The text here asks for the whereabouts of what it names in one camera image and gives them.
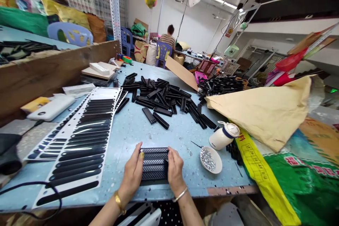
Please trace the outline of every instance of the silver bangle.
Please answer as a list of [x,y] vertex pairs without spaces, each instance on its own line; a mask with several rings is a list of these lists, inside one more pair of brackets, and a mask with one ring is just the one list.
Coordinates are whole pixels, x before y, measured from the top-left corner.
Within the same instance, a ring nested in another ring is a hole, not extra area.
[[185,192],[187,191],[187,189],[188,189],[188,187],[186,187],[186,189],[176,198],[176,199],[173,199],[172,201],[174,202],[174,203],[176,203],[184,194],[185,194]]

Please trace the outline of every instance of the small white bowl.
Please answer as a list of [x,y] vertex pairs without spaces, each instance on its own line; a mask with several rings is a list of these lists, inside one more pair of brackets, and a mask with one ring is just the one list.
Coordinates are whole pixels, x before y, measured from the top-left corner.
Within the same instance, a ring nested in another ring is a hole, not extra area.
[[219,154],[217,153],[217,151],[215,151],[211,147],[202,147],[202,149],[206,149],[207,151],[209,151],[211,153],[212,159],[215,162],[215,169],[213,171],[211,171],[208,168],[206,168],[206,166],[204,165],[204,163],[201,159],[201,151],[200,151],[200,161],[201,161],[202,166],[213,174],[219,174],[222,170],[222,161],[221,161],[221,158],[220,158]]

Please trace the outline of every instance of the fluorescent light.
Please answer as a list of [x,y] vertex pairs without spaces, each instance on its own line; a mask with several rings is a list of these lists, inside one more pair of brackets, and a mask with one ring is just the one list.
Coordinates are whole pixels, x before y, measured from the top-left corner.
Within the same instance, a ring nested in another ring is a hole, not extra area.
[[221,4],[225,4],[225,5],[227,5],[227,6],[231,7],[231,8],[233,8],[233,9],[236,9],[236,8],[237,8],[235,5],[230,4],[230,3],[228,3],[228,2],[225,2],[224,0],[214,0],[214,1],[219,2],[219,3],[221,3]]

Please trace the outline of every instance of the striped shirt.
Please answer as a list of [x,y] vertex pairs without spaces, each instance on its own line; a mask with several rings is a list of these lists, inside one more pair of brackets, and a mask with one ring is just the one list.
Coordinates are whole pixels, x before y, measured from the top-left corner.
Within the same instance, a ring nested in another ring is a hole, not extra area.
[[176,49],[176,40],[173,38],[173,36],[168,34],[163,34],[160,38],[160,42],[167,43],[170,45],[173,49]]

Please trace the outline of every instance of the white plastic bag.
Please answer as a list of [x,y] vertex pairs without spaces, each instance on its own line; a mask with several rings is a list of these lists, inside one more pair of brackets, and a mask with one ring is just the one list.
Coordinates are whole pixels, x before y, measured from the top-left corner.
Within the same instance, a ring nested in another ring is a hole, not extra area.
[[156,46],[148,45],[148,51],[146,55],[146,64],[155,66],[156,64]]

